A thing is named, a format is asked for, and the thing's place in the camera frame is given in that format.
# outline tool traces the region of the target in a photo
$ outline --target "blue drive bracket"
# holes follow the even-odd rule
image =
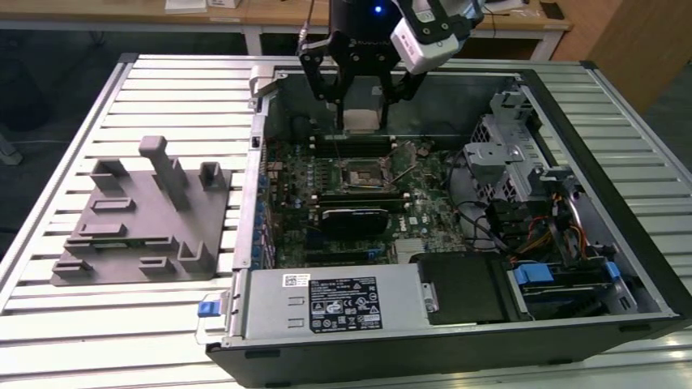
[[[544,263],[520,265],[512,272],[519,285],[554,281],[551,269]]]

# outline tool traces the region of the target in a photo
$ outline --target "warning label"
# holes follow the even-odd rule
[[[322,334],[382,329],[380,295],[375,277],[310,282],[312,332]]]

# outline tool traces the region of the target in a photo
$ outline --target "blue tab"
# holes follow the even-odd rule
[[[524,273],[527,274],[527,278],[530,282],[552,282],[552,273],[548,265],[544,263],[528,263],[522,265]]]
[[[260,176],[259,184],[262,189],[266,189],[270,186],[270,180],[267,179],[267,176],[264,174]]]
[[[220,301],[200,301],[198,306],[199,318],[214,318],[220,316]]]
[[[620,269],[618,268],[615,262],[607,262],[606,268],[608,269],[610,278],[618,280],[620,278]]]
[[[514,273],[518,284],[520,285],[554,281],[551,269],[544,263],[528,263],[522,265],[514,270]]]
[[[515,278],[518,279],[518,284],[524,285],[530,282],[530,279],[527,279],[527,274],[523,272],[522,268],[516,268],[514,270]]]

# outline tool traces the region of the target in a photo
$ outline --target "aluminum table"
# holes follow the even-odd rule
[[[124,55],[24,227],[0,264],[0,387],[234,388],[198,345],[198,302],[231,285],[243,171],[254,110],[255,65],[292,58]],[[450,68],[534,68],[587,141],[688,289],[692,290],[692,176],[598,70],[572,62],[454,61]],[[184,169],[218,160],[234,171],[219,278],[211,281],[72,286],[48,282],[88,201],[96,158],[138,157],[143,135],[163,135]],[[560,160],[558,143],[547,144]],[[210,321],[208,331],[223,328]],[[624,344],[558,366],[390,378],[324,388],[690,387],[692,332]]]

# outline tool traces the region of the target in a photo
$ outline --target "white paper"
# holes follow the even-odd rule
[[[207,0],[166,0],[167,14],[196,14],[207,12]]]
[[[486,8],[494,13],[500,14],[504,10],[511,10],[512,8],[520,8],[526,6],[522,0],[504,0],[502,2],[487,2]]]

